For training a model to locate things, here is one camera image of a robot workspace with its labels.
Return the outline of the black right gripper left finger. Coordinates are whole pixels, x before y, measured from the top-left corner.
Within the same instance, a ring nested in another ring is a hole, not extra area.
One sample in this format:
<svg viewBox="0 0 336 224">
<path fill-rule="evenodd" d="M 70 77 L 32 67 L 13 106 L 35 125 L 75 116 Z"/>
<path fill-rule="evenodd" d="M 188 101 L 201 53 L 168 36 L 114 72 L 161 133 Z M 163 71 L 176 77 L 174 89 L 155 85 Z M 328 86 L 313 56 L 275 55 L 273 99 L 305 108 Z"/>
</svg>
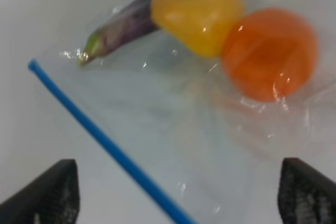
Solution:
<svg viewBox="0 0 336 224">
<path fill-rule="evenodd" d="M 1 223 L 76 223 L 79 212 L 77 163 L 62 159 L 1 203 Z"/>
</svg>

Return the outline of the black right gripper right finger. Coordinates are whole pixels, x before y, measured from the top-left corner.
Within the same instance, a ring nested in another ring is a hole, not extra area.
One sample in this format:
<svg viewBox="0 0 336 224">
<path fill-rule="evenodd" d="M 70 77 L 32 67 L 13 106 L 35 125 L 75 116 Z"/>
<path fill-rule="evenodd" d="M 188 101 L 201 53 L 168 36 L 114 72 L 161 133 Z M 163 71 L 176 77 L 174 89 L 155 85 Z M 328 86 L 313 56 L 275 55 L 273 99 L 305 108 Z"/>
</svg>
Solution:
<svg viewBox="0 0 336 224">
<path fill-rule="evenodd" d="M 298 158 L 284 158 L 277 205 L 283 223 L 335 223 L 335 182 Z"/>
</svg>

